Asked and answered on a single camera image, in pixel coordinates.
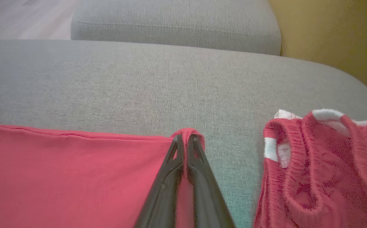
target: clothing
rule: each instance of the clothing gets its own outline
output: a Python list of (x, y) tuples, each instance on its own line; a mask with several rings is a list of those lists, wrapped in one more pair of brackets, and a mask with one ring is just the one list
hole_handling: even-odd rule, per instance
[[(192, 133), (174, 134), (185, 151)], [(0, 125), (0, 227), (133, 227), (172, 139)], [(177, 224), (188, 227), (182, 182)]]
[(263, 132), (254, 228), (367, 227), (367, 121), (334, 110), (285, 117)]

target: gray fabric surface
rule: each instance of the gray fabric surface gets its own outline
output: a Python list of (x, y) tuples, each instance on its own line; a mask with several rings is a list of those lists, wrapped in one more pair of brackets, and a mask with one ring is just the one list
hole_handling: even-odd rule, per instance
[(71, 38), (272, 55), (281, 50), (279, 26), (266, 0), (83, 0)]
[(237, 228), (249, 228), (263, 126), (278, 109), (367, 119), (367, 87), (278, 56), (96, 41), (0, 41), (0, 124), (170, 136), (196, 128)]

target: yellow upholstery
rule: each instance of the yellow upholstery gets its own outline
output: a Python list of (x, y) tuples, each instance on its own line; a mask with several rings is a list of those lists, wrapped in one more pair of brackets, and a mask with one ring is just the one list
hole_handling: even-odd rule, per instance
[(269, 0), (282, 55), (341, 69), (367, 85), (367, 0)]

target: light wood floor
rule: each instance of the light wood floor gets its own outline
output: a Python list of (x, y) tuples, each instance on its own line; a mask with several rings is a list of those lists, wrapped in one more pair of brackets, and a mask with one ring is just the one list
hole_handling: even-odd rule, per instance
[(81, 0), (0, 0), (0, 39), (70, 39)]

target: red garment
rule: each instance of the red garment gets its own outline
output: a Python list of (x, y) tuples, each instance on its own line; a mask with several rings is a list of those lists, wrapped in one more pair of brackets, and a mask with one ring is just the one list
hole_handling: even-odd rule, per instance
[[(328, 126), (331, 121), (342, 123), (349, 135)], [(303, 119), (271, 120), (263, 135), (254, 228), (367, 227), (367, 126), (334, 110), (315, 110)], [(289, 163), (279, 153), (286, 144)]]
[[(185, 151), (192, 133), (174, 134)], [(172, 139), (0, 125), (0, 227), (133, 227)], [(177, 225), (186, 228), (185, 177)]]

